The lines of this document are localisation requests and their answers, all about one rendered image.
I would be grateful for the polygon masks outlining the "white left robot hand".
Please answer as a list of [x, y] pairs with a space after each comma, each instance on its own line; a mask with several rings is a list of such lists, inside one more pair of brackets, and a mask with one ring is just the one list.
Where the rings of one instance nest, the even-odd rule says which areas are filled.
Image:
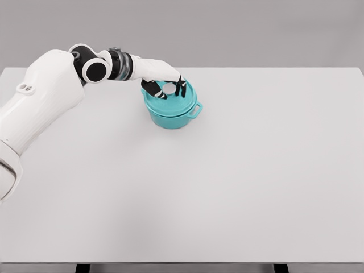
[[186, 80], [174, 67], [161, 60], [144, 59], [146, 72], [142, 76], [141, 86], [152, 97], [166, 100], [167, 95], [162, 91], [157, 81], [173, 83], [175, 95], [185, 98], [187, 92]]

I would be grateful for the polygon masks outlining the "teal pot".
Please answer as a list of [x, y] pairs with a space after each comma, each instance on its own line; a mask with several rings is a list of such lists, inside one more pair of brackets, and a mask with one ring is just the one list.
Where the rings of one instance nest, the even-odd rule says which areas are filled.
[[146, 106], [154, 124], [164, 129], [179, 129], [186, 126], [191, 120], [198, 117], [203, 110], [203, 105], [196, 102], [188, 111], [174, 117], [163, 116]]

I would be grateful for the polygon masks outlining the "teal pot lid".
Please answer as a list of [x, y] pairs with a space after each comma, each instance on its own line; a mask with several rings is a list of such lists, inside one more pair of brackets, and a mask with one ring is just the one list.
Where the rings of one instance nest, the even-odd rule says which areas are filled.
[[144, 103], [149, 111], [164, 117], [177, 117], [190, 111], [197, 102], [197, 94], [193, 86], [186, 80], [186, 94], [183, 98], [175, 93], [167, 94], [167, 99], [153, 97], [143, 88]]

